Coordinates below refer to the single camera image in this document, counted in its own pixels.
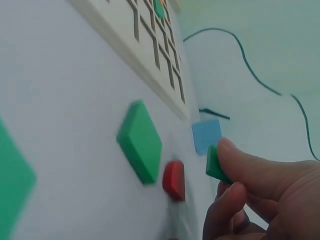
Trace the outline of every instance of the blue foam piece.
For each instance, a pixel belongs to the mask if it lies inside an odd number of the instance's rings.
[[[210,145],[217,146],[222,138],[218,119],[192,124],[195,151],[199,156],[207,155]]]

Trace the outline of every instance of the wooden frame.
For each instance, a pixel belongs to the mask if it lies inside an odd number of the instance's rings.
[[[165,18],[163,19],[159,19],[155,14],[153,0],[68,1],[179,118],[188,118],[189,111],[185,104],[183,76],[180,68],[181,62],[175,45],[176,40],[166,0],[163,1],[165,10]],[[123,4],[122,2],[127,2],[132,7],[134,16],[132,32],[134,32],[134,35],[131,35],[130,31],[124,27],[123,21],[119,20],[119,16],[121,16],[119,11],[115,11],[110,7],[112,4],[114,6],[119,5],[120,2],[121,4]],[[142,3],[150,11],[150,25],[140,13],[142,9],[139,5]],[[165,46],[162,46],[160,43],[162,40],[158,39],[156,25],[157,28],[161,29],[162,34],[164,34],[163,40]],[[148,56],[144,52],[143,46],[140,45],[142,41],[141,31],[144,30],[141,27],[145,27],[153,40],[155,61],[150,61],[150,58],[147,58]],[[165,69],[167,70],[168,68],[169,77],[165,77],[163,72],[161,72],[160,54],[167,60],[168,66],[165,66]]]

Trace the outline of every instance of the fingernail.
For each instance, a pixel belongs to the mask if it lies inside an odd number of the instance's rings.
[[[221,144],[229,150],[237,149],[236,145],[233,144],[232,141],[230,141],[228,138],[223,138],[220,140]]]

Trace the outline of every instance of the hand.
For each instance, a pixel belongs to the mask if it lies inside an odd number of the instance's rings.
[[[320,163],[275,162],[246,154],[228,139],[217,147],[221,182],[209,207],[203,240],[320,239]],[[249,221],[245,203],[269,223],[266,231]]]

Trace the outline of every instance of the small green tile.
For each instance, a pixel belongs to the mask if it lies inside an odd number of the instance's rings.
[[[224,172],[221,169],[219,159],[218,159],[218,153],[217,148],[214,145],[211,145],[208,148],[208,154],[206,157],[206,170],[205,174],[214,177],[216,179],[219,179],[227,184],[232,184],[232,182],[229,180],[229,178],[224,174]]]
[[[163,19],[165,17],[165,10],[159,0],[153,0],[154,11],[158,18]]]
[[[36,182],[0,120],[0,240],[7,240]]]
[[[142,100],[131,104],[117,141],[141,182],[156,183],[162,142]]]

